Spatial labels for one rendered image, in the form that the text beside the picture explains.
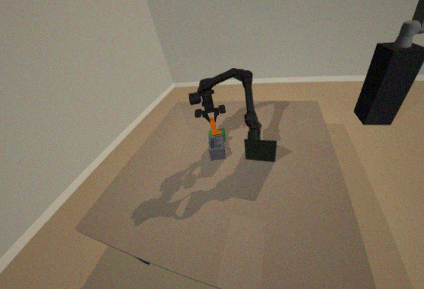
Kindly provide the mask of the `orange l-shaped part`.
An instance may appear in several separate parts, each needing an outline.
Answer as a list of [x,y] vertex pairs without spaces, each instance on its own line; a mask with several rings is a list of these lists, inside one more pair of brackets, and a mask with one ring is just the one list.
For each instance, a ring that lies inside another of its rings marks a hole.
[[213,118],[210,118],[210,127],[211,127],[212,136],[222,134],[221,133],[221,130],[217,130],[216,129],[216,124],[215,124],[215,121],[214,121],[214,117]]

